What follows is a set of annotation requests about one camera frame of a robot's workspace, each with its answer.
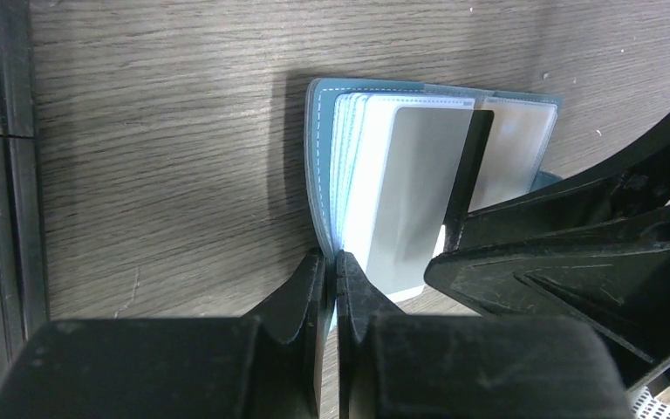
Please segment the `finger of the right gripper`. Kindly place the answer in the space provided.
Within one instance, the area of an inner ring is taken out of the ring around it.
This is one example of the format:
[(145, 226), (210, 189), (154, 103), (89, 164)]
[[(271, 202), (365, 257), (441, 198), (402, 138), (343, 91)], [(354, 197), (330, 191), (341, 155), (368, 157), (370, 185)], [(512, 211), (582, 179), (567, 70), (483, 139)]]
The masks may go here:
[(447, 214), (445, 251), (519, 242), (630, 218), (670, 203), (670, 113), (616, 154), (528, 194)]
[(445, 253), (428, 285), (482, 313), (593, 327), (628, 388), (670, 381), (670, 205), (640, 216)]

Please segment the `black credit card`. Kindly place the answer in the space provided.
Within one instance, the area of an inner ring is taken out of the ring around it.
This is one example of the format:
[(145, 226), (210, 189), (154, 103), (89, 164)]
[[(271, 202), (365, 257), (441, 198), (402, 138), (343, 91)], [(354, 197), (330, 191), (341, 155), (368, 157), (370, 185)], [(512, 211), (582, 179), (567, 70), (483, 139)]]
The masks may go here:
[(420, 293), (462, 155), (476, 156), (494, 118), (490, 110), (397, 109), (365, 267), (386, 296)]

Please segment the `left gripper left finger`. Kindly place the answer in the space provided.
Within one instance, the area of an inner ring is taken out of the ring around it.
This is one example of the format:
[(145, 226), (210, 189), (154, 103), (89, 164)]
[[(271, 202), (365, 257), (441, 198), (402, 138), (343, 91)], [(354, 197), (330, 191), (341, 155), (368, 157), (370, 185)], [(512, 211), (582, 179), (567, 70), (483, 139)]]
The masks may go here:
[(66, 319), (0, 387), (0, 418), (316, 418), (326, 261), (309, 250), (239, 317)]

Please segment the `blue card holder wallet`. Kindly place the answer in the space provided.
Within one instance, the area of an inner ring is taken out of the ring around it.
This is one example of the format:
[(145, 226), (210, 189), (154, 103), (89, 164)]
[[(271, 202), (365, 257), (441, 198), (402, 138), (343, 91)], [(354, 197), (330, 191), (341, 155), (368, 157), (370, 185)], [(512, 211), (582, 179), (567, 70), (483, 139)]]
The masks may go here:
[[(561, 105), (558, 96), (543, 93), (379, 79), (313, 80), (305, 100), (304, 164), (323, 253), (334, 259), (348, 251), (365, 271), (398, 108), (494, 112), (476, 182), (459, 190), (469, 208), (478, 210), (556, 180), (540, 166)], [(444, 217), (433, 258), (444, 250), (446, 225)]]

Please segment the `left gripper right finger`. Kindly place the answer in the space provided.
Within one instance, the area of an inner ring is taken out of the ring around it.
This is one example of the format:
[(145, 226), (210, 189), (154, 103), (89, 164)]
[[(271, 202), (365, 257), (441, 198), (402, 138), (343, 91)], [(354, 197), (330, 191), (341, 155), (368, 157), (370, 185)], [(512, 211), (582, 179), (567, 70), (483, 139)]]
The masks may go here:
[(407, 314), (341, 251), (343, 418), (628, 418), (619, 373), (590, 327), (565, 317)]

